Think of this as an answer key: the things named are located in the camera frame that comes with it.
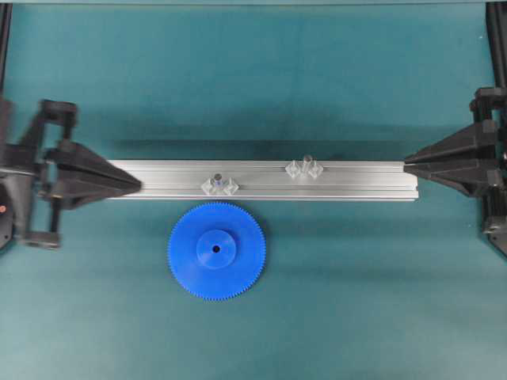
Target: blue gear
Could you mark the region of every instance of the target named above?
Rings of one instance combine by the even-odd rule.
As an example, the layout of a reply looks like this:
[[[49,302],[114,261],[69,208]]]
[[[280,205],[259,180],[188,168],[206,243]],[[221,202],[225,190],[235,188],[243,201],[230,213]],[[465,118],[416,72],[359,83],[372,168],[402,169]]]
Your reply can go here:
[[[229,203],[194,207],[173,228],[167,249],[170,270],[187,291],[224,300],[251,287],[266,256],[255,219]]]

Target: teal table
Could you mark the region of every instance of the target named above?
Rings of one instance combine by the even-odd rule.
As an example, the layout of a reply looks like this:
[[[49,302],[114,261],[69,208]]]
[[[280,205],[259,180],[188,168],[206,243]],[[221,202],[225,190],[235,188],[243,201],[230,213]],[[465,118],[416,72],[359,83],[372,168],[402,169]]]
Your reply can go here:
[[[13,138],[39,99],[73,101],[76,141],[111,159],[401,160],[468,125],[492,84],[483,4],[17,5],[6,96]],[[505,378],[507,261],[474,200],[419,190],[239,203],[268,260],[227,302],[166,267],[198,203],[66,213],[61,250],[0,254],[0,378]]]

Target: black bracket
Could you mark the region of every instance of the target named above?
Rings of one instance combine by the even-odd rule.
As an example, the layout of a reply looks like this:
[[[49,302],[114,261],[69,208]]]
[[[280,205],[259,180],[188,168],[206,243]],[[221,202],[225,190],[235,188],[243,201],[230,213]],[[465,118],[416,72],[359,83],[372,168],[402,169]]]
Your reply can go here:
[[[482,88],[470,103],[474,123],[405,159],[404,171],[482,199],[482,232],[507,256],[507,130],[493,120],[505,111],[507,89]]]
[[[26,245],[57,249],[61,210],[122,196],[141,189],[141,183],[83,145],[71,141],[77,107],[72,103],[41,101],[29,129],[18,144],[6,143],[12,105],[0,98],[0,181],[14,213],[16,239]],[[56,148],[41,152],[46,124],[62,128]],[[48,176],[56,167],[54,182]],[[31,230],[36,194],[51,203],[49,231]]]

